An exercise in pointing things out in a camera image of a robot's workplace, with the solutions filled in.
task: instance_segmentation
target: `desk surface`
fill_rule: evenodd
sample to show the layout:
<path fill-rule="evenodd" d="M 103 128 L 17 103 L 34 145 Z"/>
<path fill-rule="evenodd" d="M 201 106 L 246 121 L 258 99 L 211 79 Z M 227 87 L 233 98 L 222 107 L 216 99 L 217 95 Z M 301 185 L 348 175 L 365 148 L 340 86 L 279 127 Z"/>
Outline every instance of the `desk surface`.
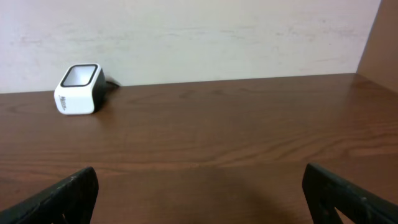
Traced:
<path fill-rule="evenodd" d="M 311 223 L 305 165 L 398 203 L 398 95 L 353 74 L 0 95 L 0 209 L 93 166 L 92 223 Z"/>

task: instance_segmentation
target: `wall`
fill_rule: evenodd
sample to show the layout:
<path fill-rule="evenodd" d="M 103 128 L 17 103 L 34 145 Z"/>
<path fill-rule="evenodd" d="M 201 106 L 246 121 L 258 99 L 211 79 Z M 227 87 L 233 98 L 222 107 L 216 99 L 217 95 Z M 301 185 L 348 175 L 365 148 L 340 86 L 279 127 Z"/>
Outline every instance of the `wall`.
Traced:
<path fill-rule="evenodd" d="M 0 0 L 0 92 L 355 72 L 379 0 Z"/>
<path fill-rule="evenodd" d="M 398 1 L 383 0 L 366 44 L 358 73 L 398 91 Z"/>

